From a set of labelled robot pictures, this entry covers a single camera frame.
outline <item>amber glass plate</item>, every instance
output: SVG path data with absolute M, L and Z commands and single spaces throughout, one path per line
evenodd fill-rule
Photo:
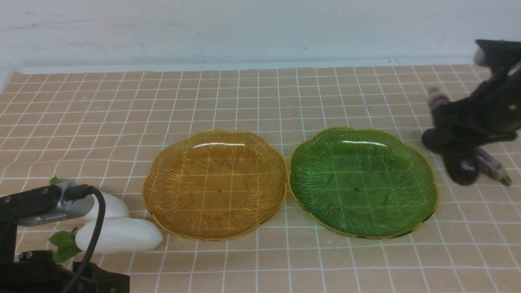
M 274 216 L 286 184 L 283 157 L 261 137 L 207 130 L 161 152 L 143 198 L 156 223 L 174 235 L 228 240 Z
M 408 234 L 438 206 L 429 163 L 376 129 L 327 129 L 291 158 L 290 188 L 315 220 L 340 233 L 374 239 Z

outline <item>grid mat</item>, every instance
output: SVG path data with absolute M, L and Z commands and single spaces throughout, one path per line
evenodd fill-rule
M 45 186 L 56 174 L 100 187 L 122 198 L 133 217 L 151 220 L 141 188 L 152 160 L 189 134 L 251 131 L 288 160 L 326 127 L 378 128 L 435 167 L 440 206 L 409 235 L 347 238 L 288 197 L 270 221 L 236 240 L 165 234 L 154 251 L 92 261 L 131 275 L 132 293 L 520 292 L 521 143 L 485 147 L 509 171 L 514 185 L 504 188 L 485 176 L 455 185 L 419 141 L 431 126 L 427 88 L 460 99 L 488 77 L 470 65 L 15 73 L 0 94 L 0 190 Z M 17 252 L 50 249 L 53 232 L 82 224 L 20 227 Z

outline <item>black mount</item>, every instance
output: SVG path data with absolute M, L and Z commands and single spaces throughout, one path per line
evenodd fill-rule
M 517 139 L 521 128 L 521 42 L 477 40 L 492 77 L 470 96 L 434 109 L 422 143 L 442 155 L 451 178 L 460 185 L 478 176 L 477 147 Z

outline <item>white vegetable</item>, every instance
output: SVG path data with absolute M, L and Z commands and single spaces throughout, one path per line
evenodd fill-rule
M 101 194 L 105 199 L 105 218 L 129 217 L 129 209 L 121 199 L 108 193 L 101 192 Z M 95 221 L 99 208 L 100 204 L 98 203 L 97 198 L 94 197 L 94 206 L 91 211 L 81 218 L 87 222 Z
M 76 233 L 76 245 L 87 250 L 96 221 L 87 223 Z M 146 252 L 155 249 L 163 234 L 154 223 L 128 217 L 106 218 L 94 253 Z

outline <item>purple eggplant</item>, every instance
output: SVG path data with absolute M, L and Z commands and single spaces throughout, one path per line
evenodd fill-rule
M 440 92 L 437 88 L 430 88 L 428 90 L 428 94 L 429 99 L 427 103 L 431 111 L 443 104 L 450 103 L 449 98 Z M 505 186 L 512 185 L 512 180 L 510 179 L 510 176 L 508 176 L 505 167 L 500 162 L 498 162 L 498 160 L 494 159 L 494 157 L 492 157 L 482 148 L 476 148 L 475 154 L 477 157 L 479 171 L 481 173 Z

